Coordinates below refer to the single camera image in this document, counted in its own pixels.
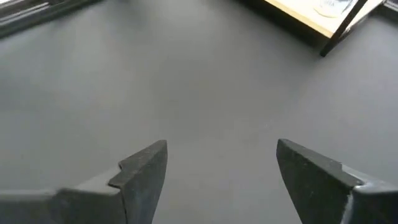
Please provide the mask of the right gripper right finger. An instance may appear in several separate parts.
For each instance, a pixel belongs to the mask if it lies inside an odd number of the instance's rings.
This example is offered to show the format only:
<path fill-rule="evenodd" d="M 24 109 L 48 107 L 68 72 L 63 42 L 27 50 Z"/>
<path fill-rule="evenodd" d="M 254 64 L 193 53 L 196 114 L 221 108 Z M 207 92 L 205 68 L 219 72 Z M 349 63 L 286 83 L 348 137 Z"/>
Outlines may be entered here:
<path fill-rule="evenodd" d="M 303 224 L 397 223 L 397 186 L 288 139 L 276 158 Z"/>

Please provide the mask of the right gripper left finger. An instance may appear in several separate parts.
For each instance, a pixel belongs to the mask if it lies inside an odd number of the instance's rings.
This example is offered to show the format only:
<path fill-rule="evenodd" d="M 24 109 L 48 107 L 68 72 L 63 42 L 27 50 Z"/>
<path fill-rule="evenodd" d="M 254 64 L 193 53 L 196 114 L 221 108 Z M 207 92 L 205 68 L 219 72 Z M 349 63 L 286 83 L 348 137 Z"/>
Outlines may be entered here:
<path fill-rule="evenodd" d="M 74 187 L 2 190 L 1 223 L 152 223 L 167 159 L 159 140 Z"/>

